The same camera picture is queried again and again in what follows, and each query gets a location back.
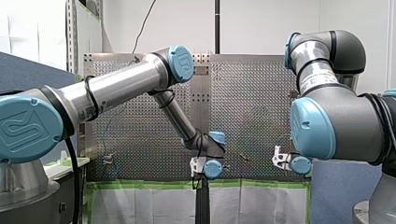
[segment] black band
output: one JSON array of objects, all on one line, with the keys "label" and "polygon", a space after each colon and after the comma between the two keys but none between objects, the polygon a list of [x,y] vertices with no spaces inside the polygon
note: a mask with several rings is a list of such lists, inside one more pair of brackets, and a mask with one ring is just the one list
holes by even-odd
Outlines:
[{"label": "black band", "polygon": [[335,54],[337,53],[337,35],[335,31],[330,31],[330,37],[332,38],[332,49],[330,50],[330,61],[334,63]]},{"label": "black band", "polygon": [[362,72],[364,72],[364,68],[361,69],[356,69],[356,70],[337,70],[337,69],[333,69],[335,74],[360,74]]},{"label": "black band", "polygon": [[[392,130],[394,133],[396,133],[396,98],[393,96],[383,96],[382,100],[387,104],[388,109],[389,109],[389,113],[390,113],[390,118],[391,118],[391,122],[392,122]],[[392,145],[392,149],[391,152],[393,153],[392,156],[388,155],[388,157],[386,158],[387,161],[384,162],[384,166],[386,165],[386,163],[391,162],[392,164],[388,164],[389,168],[391,169],[394,174],[396,174],[396,164],[394,164],[396,161],[392,161],[392,158],[395,158],[396,155],[394,155],[395,153],[395,146]]]},{"label": "black band", "polygon": [[383,136],[384,136],[384,143],[381,146],[381,152],[378,156],[378,158],[375,161],[369,161],[371,165],[379,165],[384,160],[386,159],[389,151],[389,144],[390,144],[390,138],[389,138],[389,130],[387,127],[387,124],[385,123],[385,111],[381,103],[379,102],[379,97],[375,94],[370,94],[370,93],[364,93],[362,95],[359,95],[359,97],[366,97],[367,100],[372,104],[373,109],[375,111],[376,116],[381,122],[381,127],[383,131]]},{"label": "black band", "polygon": [[297,74],[297,78],[296,78],[296,87],[297,87],[297,91],[298,91],[298,92],[300,92],[300,76],[301,76],[301,73],[304,71],[304,69],[305,69],[309,64],[311,64],[311,63],[320,63],[320,62],[322,62],[322,63],[327,63],[327,64],[332,68],[332,62],[330,62],[328,59],[324,59],[324,58],[323,58],[323,59],[315,59],[315,60],[306,62],[306,63],[301,67],[300,71],[298,71],[298,74]]},{"label": "black band", "polygon": [[171,97],[168,99],[168,101],[166,102],[166,104],[160,106],[160,109],[164,109],[165,107],[169,106],[169,105],[172,103],[172,101],[175,99],[175,93],[174,93],[174,91],[172,91],[172,90],[148,91],[148,95],[150,95],[150,96],[155,95],[155,94],[157,94],[157,93],[165,92],[165,91],[170,91],[170,92],[172,92],[172,95],[171,95]]},{"label": "black band", "polygon": [[90,79],[93,78],[94,76],[87,76],[85,77],[85,90],[87,91],[88,95],[90,95],[91,101],[93,102],[93,106],[95,108],[95,113],[92,115],[90,119],[87,121],[93,121],[98,118],[99,116],[99,105],[96,102],[95,97],[93,96],[93,93],[90,88]]},{"label": "black band", "polygon": [[341,83],[325,83],[325,84],[317,85],[317,86],[307,90],[306,92],[304,92],[303,95],[301,95],[301,97],[305,97],[309,92],[315,91],[315,90],[323,88],[323,87],[341,87],[341,88],[347,89],[349,91],[353,91],[348,86],[341,84]]},{"label": "black band", "polygon": [[67,114],[66,110],[64,109],[64,106],[58,100],[55,94],[48,87],[45,86],[38,89],[47,97],[52,106],[58,111],[59,115],[61,115],[62,121],[64,122],[64,133],[62,134],[62,139],[65,139],[75,134],[73,122]]},{"label": "black band", "polygon": [[164,108],[166,108],[167,106],[169,106],[169,105],[172,103],[172,101],[173,101],[174,99],[175,99],[175,93],[172,91],[171,98],[168,99],[168,102],[166,102],[166,104],[160,106],[160,109],[164,109]]},{"label": "black band", "polygon": [[394,168],[391,164],[384,163],[382,164],[382,172],[396,177],[396,168]]},{"label": "black band", "polygon": [[171,67],[169,66],[168,61],[166,61],[165,58],[161,54],[159,54],[157,52],[152,52],[152,54],[157,56],[163,62],[163,65],[165,65],[166,72],[168,73],[168,85],[167,85],[167,87],[170,87],[171,84],[172,84],[172,77],[173,77],[172,74],[173,73],[172,73]]}]

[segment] black cable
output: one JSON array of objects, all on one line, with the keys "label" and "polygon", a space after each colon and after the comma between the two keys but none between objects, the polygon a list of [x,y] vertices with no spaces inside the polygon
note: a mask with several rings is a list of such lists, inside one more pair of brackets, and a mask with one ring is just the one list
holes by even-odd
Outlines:
[{"label": "black cable", "polygon": [[364,93],[360,95],[360,97],[365,97],[369,102],[372,104],[373,109],[378,117],[378,119],[381,122],[382,130],[384,133],[384,144],[382,146],[381,152],[378,156],[378,159],[376,161],[369,162],[372,165],[379,165],[382,162],[385,161],[387,156],[389,155],[391,149],[394,146],[394,142],[392,139],[390,139],[390,135],[393,130],[392,130],[392,125],[389,123],[389,114],[387,113],[387,109],[385,106],[381,103],[381,99],[375,95],[375,94],[370,94],[370,93]]},{"label": "black cable", "polygon": [[145,29],[146,21],[149,18],[149,14],[151,13],[151,10],[154,7],[155,2],[157,2],[157,0],[152,1],[151,6],[149,7],[149,10],[148,10],[148,14],[146,15],[146,18],[143,20],[142,28],[140,29],[140,32],[139,32],[139,34],[136,37],[136,41],[134,42],[134,50],[132,50],[132,54],[134,54],[134,51],[137,48],[137,43],[139,41],[139,37],[142,35],[143,30]]},{"label": "black cable", "polygon": [[18,94],[24,91],[16,91],[16,90],[11,90],[11,91],[0,91],[0,96],[5,96],[5,95],[14,95]]},{"label": "black cable", "polygon": [[[148,10],[148,14],[146,15],[146,18],[143,20],[143,24],[142,24],[142,27],[140,28],[140,32],[136,37],[136,41],[134,42],[134,50],[132,50],[132,55],[134,55],[134,52],[136,51],[137,43],[139,42],[139,37],[143,34],[143,30],[145,29],[146,21],[149,18],[149,14],[151,13],[151,10],[154,7],[155,2],[157,2],[157,0],[152,1],[151,6],[149,7],[149,10]],[[131,65],[132,63],[138,63],[139,59],[136,56],[134,56],[134,59],[135,59],[135,61],[130,61],[128,63],[128,65]]]},{"label": "black cable", "polygon": [[87,76],[87,77],[85,77],[85,80],[84,80],[85,81],[85,90],[87,91],[88,95],[90,96],[91,101],[93,102],[93,106],[95,108],[95,111],[92,114],[92,117],[87,121],[93,121],[93,120],[97,119],[99,116],[99,105],[96,102],[95,96],[93,95],[91,88],[90,88],[90,79],[93,77],[94,76]]},{"label": "black cable", "polygon": [[79,170],[76,152],[74,150],[72,141],[70,138],[64,139],[67,145],[67,149],[70,154],[70,160],[72,162],[73,177],[74,177],[74,192],[75,192],[75,202],[74,202],[74,212],[73,212],[73,224],[78,224],[79,218],[79,205],[80,205],[80,187],[79,187]]},{"label": "black cable", "polygon": [[[196,132],[199,133],[199,136],[197,137],[196,141],[195,141],[195,147],[198,149],[198,155],[197,155],[197,159],[199,160],[200,156],[201,156],[201,152],[204,146],[204,136],[207,136],[206,133],[202,133],[201,131],[197,130]],[[195,182],[195,178],[194,176],[192,177],[192,189],[198,189],[199,188],[199,184],[201,182],[202,178],[199,178],[197,181],[197,184],[194,185]]]}]

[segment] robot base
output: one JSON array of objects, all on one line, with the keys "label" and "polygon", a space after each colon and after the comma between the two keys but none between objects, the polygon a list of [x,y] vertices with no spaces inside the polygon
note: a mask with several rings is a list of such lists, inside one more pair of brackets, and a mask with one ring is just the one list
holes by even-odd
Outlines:
[{"label": "robot base", "polygon": [[59,184],[51,181],[48,190],[32,199],[0,207],[0,223],[46,223],[61,222]]},{"label": "robot base", "polygon": [[396,223],[396,177],[382,174],[370,202],[361,202],[353,208],[353,224]]}]

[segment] blue cover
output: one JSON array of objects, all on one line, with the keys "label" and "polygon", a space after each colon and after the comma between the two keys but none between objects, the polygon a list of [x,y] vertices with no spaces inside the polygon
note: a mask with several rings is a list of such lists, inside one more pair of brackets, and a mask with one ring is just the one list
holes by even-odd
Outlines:
[{"label": "blue cover", "polygon": [[217,143],[225,146],[225,133],[222,132],[209,132],[209,135],[215,140]]},{"label": "blue cover", "polygon": [[396,96],[396,90],[393,89],[393,90],[385,91],[383,96]]},{"label": "blue cover", "polygon": [[169,49],[169,66],[179,83],[187,82],[194,74],[192,55],[184,46],[172,46]]},{"label": "blue cover", "polygon": [[[74,74],[0,52],[0,91],[30,90],[43,85],[59,89],[75,82]],[[76,137],[72,136],[71,140],[77,148]],[[42,157],[41,162],[59,160],[62,150],[67,150],[64,141]]]},{"label": "blue cover", "polygon": [[290,169],[298,175],[307,175],[312,170],[312,163],[306,157],[296,157],[290,162]]},{"label": "blue cover", "polygon": [[290,111],[293,144],[301,155],[329,160],[335,154],[335,133],[326,111],[313,99],[293,102]]},{"label": "blue cover", "polygon": [[22,163],[49,153],[64,124],[52,105],[29,96],[0,97],[0,161]]},{"label": "blue cover", "polygon": [[205,163],[204,174],[209,180],[217,179],[222,173],[222,165],[219,161],[210,160]]}]

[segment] robotic arm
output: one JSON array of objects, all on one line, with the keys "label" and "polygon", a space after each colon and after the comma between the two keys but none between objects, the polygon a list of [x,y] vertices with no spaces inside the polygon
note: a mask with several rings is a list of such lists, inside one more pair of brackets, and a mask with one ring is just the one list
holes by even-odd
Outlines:
[{"label": "robotic arm", "polygon": [[395,223],[395,91],[382,96],[354,92],[365,51],[345,31],[293,34],[285,65],[297,76],[301,98],[290,111],[291,138],[303,156],[382,164],[383,176],[370,200],[370,223]]},{"label": "robotic arm", "polygon": [[[2,206],[15,207],[50,191],[53,186],[39,159],[72,136],[80,123],[145,92],[154,96],[186,148],[223,158],[221,137],[195,130],[168,90],[189,81],[193,69],[189,51],[173,46],[147,54],[140,63],[59,90],[44,86],[0,97],[0,217],[5,213]],[[208,179],[217,178],[221,170],[219,161],[205,162]]]}]

